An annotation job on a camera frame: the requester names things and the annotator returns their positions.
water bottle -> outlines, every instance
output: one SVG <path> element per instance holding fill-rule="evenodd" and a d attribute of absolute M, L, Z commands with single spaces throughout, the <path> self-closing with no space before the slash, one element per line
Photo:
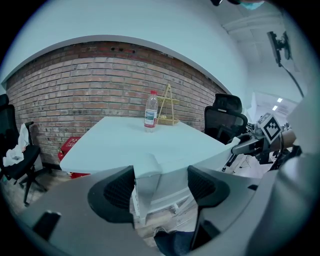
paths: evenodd
<path fill-rule="evenodd" d="M 144 130 L 147 133 L 153 133 L 156 127 L 157 121 L 157 112 L 158 112 L 158 99 L 157 92 L 155 90 L 151 91 L 146 106 L 144 114 Z"/>

white ceiling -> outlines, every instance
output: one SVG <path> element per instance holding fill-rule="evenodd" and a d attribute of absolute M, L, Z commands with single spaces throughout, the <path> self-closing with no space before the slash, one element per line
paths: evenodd
<path fill-rule="evenodd" d="M 260 92 L 255 93 L 255 100 L 257 106 L 267 108 L 269 110 L 272 110 L 274 106 L 278 106 L 274 112 L 283 117 L 287 117 L 287 115 L 295 109 L 297 104 L 285 98 L 282 99 L 282 101 L 279 103 L 277 102 L 278 98 L 279 97 L 270 94 Z"/>
<path fill-rule="evenodd" d="M 255 10 L 248 10 L 223 0 L 213 6 L 210 0 L 200 0 L 211 5 L 221 26 L 236 42 L 249 64 L 270 63 L 276 65 L 267 32 L 273 31 L 277 39 L 285 32 L 281 12 L 274 5 L 264 2 Z"/>

red box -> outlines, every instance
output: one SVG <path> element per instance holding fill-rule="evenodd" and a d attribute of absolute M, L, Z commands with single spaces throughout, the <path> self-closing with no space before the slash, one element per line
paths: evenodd
<path fill-rule="evenodd" d="M 60 161 L 65 157 L 65 155 L 69 152 L 69 150 L 77 143 L 78 140 L 80 140 L 81 137 L 70 137 L 68 140 L 63 144 L 63 146 L 60 148 L 58 153 L 58 158 Z M 71 172 L 70 177 L 71 179 L 79 178 L 82 176 L 89 175 L 90 173 L 77 173 L 77 172 Z"/>

chair leg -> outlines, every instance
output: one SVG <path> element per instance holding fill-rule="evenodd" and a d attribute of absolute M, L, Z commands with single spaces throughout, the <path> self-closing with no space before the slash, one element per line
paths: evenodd
<path fill-rule="evenodd" d="M 26 207 L 29 206 L 29 203 L 27 202 L 27 197 L 28 197 L 29 189 L 30 189 L 30 187 L 31 187 L 31 183 L 32 183 L 32 180 L 29 178 L 29 179 L 27 180 L 27 182 L 26 182 L 24 199 L 23 199 L 24 205 L 25 205 Z"/>
<path fill-rule="evenodd" d="M 20 182 L 19 182 L 19 185 L 20 185 L 20 187 L 23 189 L 24 188 L 24 183 L 26 183 L 27 181 L 28 181 L 28 179 L 29 179 L 29 177 L 27 176 L 27 177 L 25 177 L 23 180 L 21 180 Z"/>
<path fill-rule="evenodd" d="M 37 184 L 37 186 L 44 192 L 47 192 L 48 190 L 42 185 L 40 184 L 38 181 L 36 181 L 36 179 L 34 179 L 32 182 L 34 182 L 35 184 Z"/>

blue jeans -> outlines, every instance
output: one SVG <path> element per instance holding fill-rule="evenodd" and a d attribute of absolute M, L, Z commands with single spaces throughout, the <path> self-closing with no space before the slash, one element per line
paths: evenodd
<path fill-rule="evenodd" d="M 156 245 L 165 256 L 182 256 L 190 252 L 194 232 L 176 231 L 166 233 L 159 231 L 154 236 Z"/>

